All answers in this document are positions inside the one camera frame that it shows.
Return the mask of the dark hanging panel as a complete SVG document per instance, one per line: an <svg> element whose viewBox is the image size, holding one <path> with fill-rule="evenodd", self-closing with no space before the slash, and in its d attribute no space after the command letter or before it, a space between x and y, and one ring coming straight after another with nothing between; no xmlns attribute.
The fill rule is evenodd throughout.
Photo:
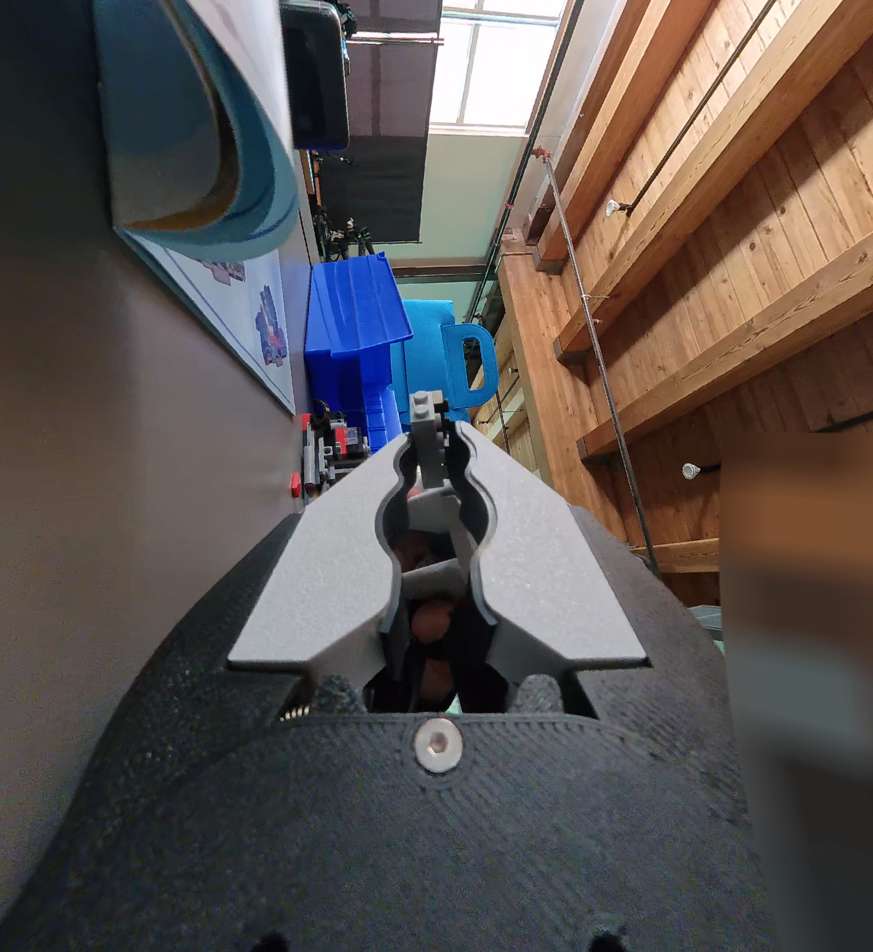
<svg viewBox="0 0 873 952"><path fill-rule="evenodd" d="M418 243L441 1L346 2L350 141L320 152L320 205L329 225L373 244Z"/></svg>

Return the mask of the toy brick truck model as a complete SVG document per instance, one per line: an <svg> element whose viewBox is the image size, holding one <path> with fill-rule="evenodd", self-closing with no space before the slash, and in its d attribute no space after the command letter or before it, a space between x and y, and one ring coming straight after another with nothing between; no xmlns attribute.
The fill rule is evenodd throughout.
<svg viewBox="0 0 873 952"><path fill-rule="evenodd" d="M319 497L372 455L369 439L344 414L312 399L301 416L300 484L306 502Z"/></svg>

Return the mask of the toy instruction booklet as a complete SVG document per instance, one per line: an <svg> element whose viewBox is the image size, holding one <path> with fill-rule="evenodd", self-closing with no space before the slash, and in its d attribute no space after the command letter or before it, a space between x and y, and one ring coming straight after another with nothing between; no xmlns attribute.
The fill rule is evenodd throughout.
<svg viewBox="0 0 873 952"><path fill-rule="evenodd" d="M92 9L114 230L295 414L279 253L302 184L278 2Z"/></svg>

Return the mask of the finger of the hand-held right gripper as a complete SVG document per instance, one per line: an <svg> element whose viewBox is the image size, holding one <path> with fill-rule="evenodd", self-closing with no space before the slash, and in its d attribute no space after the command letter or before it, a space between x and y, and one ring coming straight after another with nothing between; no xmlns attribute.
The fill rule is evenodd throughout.
<svg viewBox="0 0 873 952"><path fill-rule="evenodd" d="M463 599L469 587L469 573L456 558L422 565L402 573L401 594L407 600L434 598Z"/></svg>
<svg viewBox="0 0 873 952"><path fill-rule="evenodd" d="M453 558L463 573L470 572L478 542L463 521L462 503L451 486L413 486L407 495L407 514L409 530L449 536Z"/></svg>

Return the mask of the thin metal ceiling pipe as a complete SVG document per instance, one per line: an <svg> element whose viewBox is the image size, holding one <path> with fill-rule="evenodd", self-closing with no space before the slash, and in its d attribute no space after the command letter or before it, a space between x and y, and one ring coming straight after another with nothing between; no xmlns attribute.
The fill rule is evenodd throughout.
<svg viewBox="0 0 873 952"><path fill-rule="evenodd" d="M594 351L597 358L599 376L600 376L602 387L605 393L607 407L609 409L609 413L611 416L614 434L617 438L617 444L619 447L622 469L624 470L626 480L629 485L629 489L633 499L635 514L638 519L642 538L644 541L645 555L643 558L647 561L647 565L651 569L653 574L657 578L660 578L661 577L660 567L657 563L655 548L654 548L652 537L648 528L644 506L641 500L636 478L633 472L633 465L631 462L630 453L629 453L628 446L623 434L623 430L621 428L621 420L620 420L619 411L618 411L617 404L612 394L611 386L609 383L607 366L606 366L604 355L603 355L601 345L597 336L596 322L595 322L595 319L589 304L590 296L585 290L584 281L582 279L581 271L576 260L572 234L571 234L568 221L565 215L564 207L561 200L561 194L558 188L557 177L556 177L555 170L552 164L552 154L549 152L549 150L544 149L542 147L538 147L538 146L532 149L532 153L534 157L538 158L542 162L543 168L545 169L546 177L548 178L550 187L553 190L555 211L557 213L557 217L561 225L563 237L567 245L569 261L570 261L570 265L573 272L573 279L576 284L576 289L579 293L580 303L582 306L582 310L583 310L583 314L585 318L585 324L589 334L592 350Z"/></svg>

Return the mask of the black rectangular device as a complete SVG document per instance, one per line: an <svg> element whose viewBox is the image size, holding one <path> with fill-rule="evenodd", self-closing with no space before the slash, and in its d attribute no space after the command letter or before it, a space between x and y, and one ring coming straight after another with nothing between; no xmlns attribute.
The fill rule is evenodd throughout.
<svg viewBox="0 0 873 952"><path fill-rule="evenodd" d="M343 2L280 1L294 146L341 152L350 141L347 41L357 30Z"/></svg>

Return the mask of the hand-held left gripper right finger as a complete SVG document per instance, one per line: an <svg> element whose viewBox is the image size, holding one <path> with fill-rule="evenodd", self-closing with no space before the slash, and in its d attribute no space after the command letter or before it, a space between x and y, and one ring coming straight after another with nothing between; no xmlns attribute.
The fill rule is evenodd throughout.
<svg viewBox="0 0 873 952"><path fill-rule="evenodd" d="M475 543L469 585L491 628L495 671L517 684L645 666L647 651L560 494L468 423L450 434L450 481Z"/></svg>

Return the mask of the grey toy brick assembly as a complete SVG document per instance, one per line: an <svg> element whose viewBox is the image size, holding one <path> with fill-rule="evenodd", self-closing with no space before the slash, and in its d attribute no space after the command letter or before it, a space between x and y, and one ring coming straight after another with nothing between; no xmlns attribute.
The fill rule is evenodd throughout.
<svg viewBox="0 0 873 952"><path fill-rule="evenodd" d="M410 394L410 433L417 454L419 483L424 490L441 489L449 480L445 431L446 401L439 389Z"/></svg>

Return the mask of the silver air duct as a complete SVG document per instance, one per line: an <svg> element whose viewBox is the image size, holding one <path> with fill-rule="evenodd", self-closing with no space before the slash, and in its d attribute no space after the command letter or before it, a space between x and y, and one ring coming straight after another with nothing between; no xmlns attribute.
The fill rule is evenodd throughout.
<svg viewBox="0 0 873 952"><path fill-rule="evenodd" d="M710 635L715 647L722 656L725 655L723 623L721 607L719 605L695 605L689 608L693 617Z"/></svg>

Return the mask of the person's right hand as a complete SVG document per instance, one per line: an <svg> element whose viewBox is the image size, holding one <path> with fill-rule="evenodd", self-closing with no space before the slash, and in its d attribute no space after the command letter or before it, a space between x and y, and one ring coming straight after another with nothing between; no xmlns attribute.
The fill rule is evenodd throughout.
<svg viewBox="0 0 873 952"><path fill-rule="evenodd" d="M435 565L439 560L435 545L439 541L432 533L410 530L404 534L394 544L401 571L407 573ZM419 710L446 711L454 701L454 678L443 642L457 604L458 600L445 591L408 601L412 647L420 670Z"/></svg>

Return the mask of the light blue felt bag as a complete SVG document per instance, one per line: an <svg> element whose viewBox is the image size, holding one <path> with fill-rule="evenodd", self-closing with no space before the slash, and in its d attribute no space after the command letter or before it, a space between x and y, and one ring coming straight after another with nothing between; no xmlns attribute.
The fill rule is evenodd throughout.
<svg viewBox="0 0 873 952"><path fill-rule="evenodd" d="M410 403L418 391L440 391L448 404L447 417L468 422L470 410L479 409L499 386L495 342L477 324L457 324L450 301L410 300L404 303L412 337L391 346L393 381L400 421L410 423ZM465 344L478 345L483 385L469 384Z"/></svg>

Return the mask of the blue plastic bin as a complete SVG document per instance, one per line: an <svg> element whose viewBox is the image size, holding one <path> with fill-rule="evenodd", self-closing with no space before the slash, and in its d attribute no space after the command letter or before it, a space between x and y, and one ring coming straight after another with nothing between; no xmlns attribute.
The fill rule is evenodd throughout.
<svg viewBox="0 0 873 952"><path fill-rule="evenodd" d="M312 267L304 345L311 398L342 413L371 453L402 435L391 347L411 338L384 253Z"/></svg>

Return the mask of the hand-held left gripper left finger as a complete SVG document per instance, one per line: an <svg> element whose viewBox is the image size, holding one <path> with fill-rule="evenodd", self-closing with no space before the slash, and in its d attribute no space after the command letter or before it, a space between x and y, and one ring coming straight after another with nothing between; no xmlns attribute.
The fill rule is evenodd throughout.
<svg viewBox="0 0 873 952"><path fill-rule="evenodd" d="M237 669L342 675L405 668L409 629L394 543L409 529L417 456L404 435L306 506L233 645Z"/></svg>

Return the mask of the brown desk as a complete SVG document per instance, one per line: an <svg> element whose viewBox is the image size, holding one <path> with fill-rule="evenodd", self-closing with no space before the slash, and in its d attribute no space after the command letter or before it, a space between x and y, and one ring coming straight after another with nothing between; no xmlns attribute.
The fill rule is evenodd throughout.
<svg viewBox="0 0 873 952"><path fill-rule="evenodd" d="M0 922L118 703L292 509L292 415L113 230L89 2L0 2Z"/></svg>

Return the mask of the bright window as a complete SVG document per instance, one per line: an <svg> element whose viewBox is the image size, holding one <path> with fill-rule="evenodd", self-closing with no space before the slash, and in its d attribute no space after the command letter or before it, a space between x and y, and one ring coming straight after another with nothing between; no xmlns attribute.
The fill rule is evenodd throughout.
<svg viewBox="0 0 873 952"><path fill-rule="evenodd" d="M565 1L444 2L430 130L525 132L565 6Z"/></svg>

